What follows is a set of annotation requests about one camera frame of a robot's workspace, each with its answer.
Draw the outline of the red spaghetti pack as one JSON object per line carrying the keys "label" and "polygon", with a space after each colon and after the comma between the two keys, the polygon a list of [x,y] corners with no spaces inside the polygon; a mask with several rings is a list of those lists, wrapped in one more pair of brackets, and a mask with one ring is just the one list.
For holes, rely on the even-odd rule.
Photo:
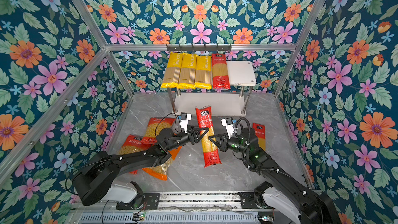
{"label": "red spaghetti pack", "polygon": [[259,147],[266,151],[266,131],[265,125],[253,123],[253,129],[255,130],[256,137],[258,138]]}
{"label": "red spaghetti pack", "polygon": [[221,160],[219,157],[219,151],[216,152],[208,152],[208,137],[214,135],[214,127],[212,122],[211,115],[211,106],[205,108],[196,108],[195,109],[197,115],[197,121],[200,128],[209,128],[209,132],[206,136],[201,140],[202,148],[203,148],[203,156],[204,156],[204,167],[210,167],[216,164],[221,164]]}
{"label": "red spaghetti pack", "polygon": [[223,54],[212,54],[211,58],[213,88],[230,90],[226,56]]}

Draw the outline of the red macaroni bag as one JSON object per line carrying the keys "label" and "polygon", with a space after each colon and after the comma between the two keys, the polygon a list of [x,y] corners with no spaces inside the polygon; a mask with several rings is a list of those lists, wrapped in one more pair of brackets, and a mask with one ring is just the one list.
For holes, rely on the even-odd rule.
{"label": "red macaroni bag", "polygon": [[119,154],[125,155],[129,153],[140,152],[147,150],[151,146],[152,146],[151,144],[147,144],[143,141],[143,137],[136,135],[129,135],[126,138],[124,144],[121,146]]}
{"label": "red macaroni bag", "polygon": [[175,122],[175,118],[150,118],[143,141],[148,144],[153,144],[156,142],[156,136],[161,130],[165,128],[170,128]]}

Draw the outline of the yellow spaghetti pack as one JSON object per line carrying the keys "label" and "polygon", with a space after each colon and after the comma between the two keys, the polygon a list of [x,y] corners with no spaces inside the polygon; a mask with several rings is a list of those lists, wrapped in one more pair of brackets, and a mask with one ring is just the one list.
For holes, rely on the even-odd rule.
{"label": "yellow spaghetti pack", "polygon": [[194,86],[200,89],[212,88],[211,56],[197,56]]}
{"label": "yellow spaghetti pack", "polygon": [[171,52],[161,88],[176,88],[182,66],[183,53]]}
{"label": "yellow spaghetti pack", "polygon": [[195,74],[197,67],[197,55],[184,54],[179,75],[178,89],[195,89]]}

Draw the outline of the orange macaroni bag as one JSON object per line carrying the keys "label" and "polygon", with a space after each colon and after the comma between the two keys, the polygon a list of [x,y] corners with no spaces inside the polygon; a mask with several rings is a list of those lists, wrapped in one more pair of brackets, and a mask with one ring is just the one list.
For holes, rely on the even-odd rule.
{"label": "orange macaroni bag", "polygon": [[171,166],[171,164],[175,161],[178,153],[180,152],[181,147],[171,150],[171,157],[164,164],[152,168],[143,168],[142,170],[147,174],[159,179],[166,181],[167,180],[167,170]]}

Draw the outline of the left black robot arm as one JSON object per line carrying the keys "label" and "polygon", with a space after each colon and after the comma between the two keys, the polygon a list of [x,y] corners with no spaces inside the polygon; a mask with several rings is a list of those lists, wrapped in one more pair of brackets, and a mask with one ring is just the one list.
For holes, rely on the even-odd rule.
{"label": "left black robot arm", "polygon": [[140,204],[143,193],[137,183],[116,183],[114,180],[125,173],[165,164],[171,158],[172,150],[187,143],[199,143],[208,131],[209,128],[190,125],[187,131],[175,134],[172,129],[165,128],[156,136],[157,142],[147,150],[125,155],[109,155],[102,151],[77,172],[73,178],[73,188],[84,206],[102,200]]}

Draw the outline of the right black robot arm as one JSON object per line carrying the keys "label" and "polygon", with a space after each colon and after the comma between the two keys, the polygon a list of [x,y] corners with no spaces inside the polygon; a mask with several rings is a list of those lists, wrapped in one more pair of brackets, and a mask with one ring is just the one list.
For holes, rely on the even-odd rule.
{"label": "right black robot arm", "polygon": [[326,194],[318,194],[304,186],[261,148],[265,138],[265,128],[254,125],[244,128],[240,134],[218,134],[208,139],[220,151],[232,150],[240,153],[241,161],[251,172],[266,179],[254,189],[254,198],[258,206],[270,206],[294,224],[339,224],[339,214],[333,200]]}

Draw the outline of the white two-tier shelf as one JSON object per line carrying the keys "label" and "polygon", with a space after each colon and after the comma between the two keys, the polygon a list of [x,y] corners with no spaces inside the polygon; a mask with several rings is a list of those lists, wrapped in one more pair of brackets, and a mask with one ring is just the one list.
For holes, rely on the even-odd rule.
{"label": "white two-tier shelf", "polygon": [[248,61],[228,61],[230,85],[240,87],[239,93],[187,93],[176,91],[176,95],[168,88],[173,113],[189,113],[195,115],[196,108],[210,106],[213,116],[245,116],[249,97],[256,85],[256,77]]}

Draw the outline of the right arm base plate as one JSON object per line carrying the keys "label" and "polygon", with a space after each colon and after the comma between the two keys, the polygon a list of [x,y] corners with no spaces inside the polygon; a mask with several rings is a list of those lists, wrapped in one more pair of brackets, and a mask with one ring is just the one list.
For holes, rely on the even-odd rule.
{"label": "right arm base plate", "polygon": [[240,197],[240,206],[242,209],[276,210],[265,203],[257,203],[253,192],[238,192],[237,194]]}

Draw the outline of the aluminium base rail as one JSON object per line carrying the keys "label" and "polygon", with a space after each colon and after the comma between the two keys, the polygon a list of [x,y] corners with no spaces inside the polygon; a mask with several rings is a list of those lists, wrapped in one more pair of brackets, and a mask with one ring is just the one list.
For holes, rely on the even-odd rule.
{"label": "aluminium base rail", "polygon": [[[159,192],[160,202],[157,209],[152,211],[262,211],[260,209],[242,209],[240,206],[240,197],[238,191],[164,191]],[[117,201],[101,200],[99,203],[95,203],[91,206],[84,206],[78,202],[73,205],[73,210],[77,211],[117,211]],[[294,207],[294,204],[289,201],[284,195],[277,191],[273,191],[271,194],[271,201],[267,204],[281,213],[292,214],[298,212]]]}

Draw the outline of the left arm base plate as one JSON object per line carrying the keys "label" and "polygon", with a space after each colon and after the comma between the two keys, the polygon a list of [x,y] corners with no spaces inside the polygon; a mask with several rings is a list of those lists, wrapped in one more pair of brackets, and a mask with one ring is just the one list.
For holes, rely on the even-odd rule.
{"label": "left arm base plate", "polygon": [[117,210],[154,210],[160,202],[159,193],[138,194],[130,203],[118,202]]}

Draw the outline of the metal hook rail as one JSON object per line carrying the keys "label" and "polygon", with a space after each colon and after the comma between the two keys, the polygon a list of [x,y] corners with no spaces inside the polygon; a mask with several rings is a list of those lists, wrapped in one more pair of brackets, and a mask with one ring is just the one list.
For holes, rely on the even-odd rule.
{"label": "metal hook rail", "polygon": [[228,44],[185,44],[185,45],[166,45],[167,51],[186,51],[186,52],[197,52],[197,51],[208,51],[208,52],[222,52],[231,51],[232,45]]}

